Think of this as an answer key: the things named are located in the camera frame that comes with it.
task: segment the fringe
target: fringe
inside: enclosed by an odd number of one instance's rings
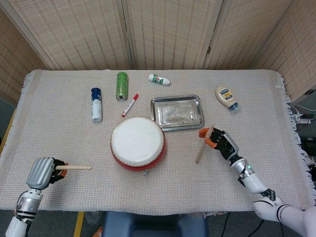
[[[315,185],[312,181],[311,174],[309,173],[310,169],[307,166],[306,158],[308,158],[308,155],[304,150],[302,150],[302,148],[300,146],[301,138],[298,135],[298,133],[296,132],[296,123],[293,119],[293,113],[290,110],[290,105],[289,105],[289,103],[291,102],[291,99],[288,95],[286,95],[285,87],[284,87],[284,83],[283,83],[284,79],[281,76],[279,76],[279,78],[280,78],[280,85],[276,85],[276,88],[283,91],[283,100],[284,100],[283,104],[285,106],[285,111],[287,113],[290,127],[292,129],[292,138],[293,138],[292,142],[294,142],[293,148],[294,148],[296,156],[301,159],[301,162],[300,162],[301,169],[304,171],[303,173],[305,173],[304,179],[306,180],[306,183],[310,187],[310,189],[309,189],[310,203],[313,203],[315,205],[315,203],[316,203],[316,190],[315,190]]]
[[[12,134],[14,134],[14,131],[15,131],[15,126],[16,126],[16,123],[17,123],[17,118],[19,117],[19,114],[20,114],[20,110],[21,110],[21,107],[23,106],[23,103],[24,103],[24,98],[29,90],[29,85],[31,83],[31,80],[32,80],[32,77],[33,77],[33,73],[35,71],[32,71],[31,73],[27,74],[25,76],[25,80],[24,80],[24,84],[23,84],[23,87],[21,89],[21,96],[20,96],[20,100],[18,102],[18,105],[16,106],[16,109],[15,109],[15,114],[14,114],[14,118],[13,118],[13,121],[12,121],[12,125],[11,125],[11,128],[10,128],[10,131],[9,131],[9,134],[8,134],[8,137],[7,137],[7,140],[5,142],[5,145],[3,147],[3,151],[1,153],[1,157],[4,156],[4,154],[6,153],[6,150],[7,150],[7,145],[10,144],[13,136]]]

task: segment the blue spray can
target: blue spray can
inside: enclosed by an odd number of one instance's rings
[[[93,122],[102,120],[102,97],[100,88],[91,89],[91,118]]]

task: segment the blue cap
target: blue cap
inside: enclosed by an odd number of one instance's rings
[[[238,112],[238,111],[239,111],[238,103],[234,103],[234,104],[233,104],[232,106],[230,106],[228,109],[229,109],[229,111],[230,111],[232,114]]]
[[[102,101],[102,98],[101,98],[101,89],[100,88],[92,88],[91,89],[91,100],[101,100]]]
[[[92,93],[98,93],[98,94],[100,94],[100,93],[101,93],[101,89],[95,87],[95,88],[92,88],[92,89],[91,89],[91,92],[92,92]]]

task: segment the wall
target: wall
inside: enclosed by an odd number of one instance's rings
[[[20,18],[26,25],[53,70],[131,69],[124,18],[116,0],[3,0],[2,4],[17,13],[14,20]]]
[[[224,0],[203,68],[249,69],[292,0]]]
[[[314,0],[2,0],[54,70],[270,69],[316,86]]]
[[[253,67],[282,74],[292,105],[316,87],[316,1],[294,0]]]
[[[45,65],[1,9],[0,22],[0,96],[16,106],[25,75]]]

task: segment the drum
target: drum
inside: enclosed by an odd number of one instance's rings
[[[162,129],[145,117],[124,120],[112,131],[111,151],[115,160],[132,171],[155,166],[166,151]]]

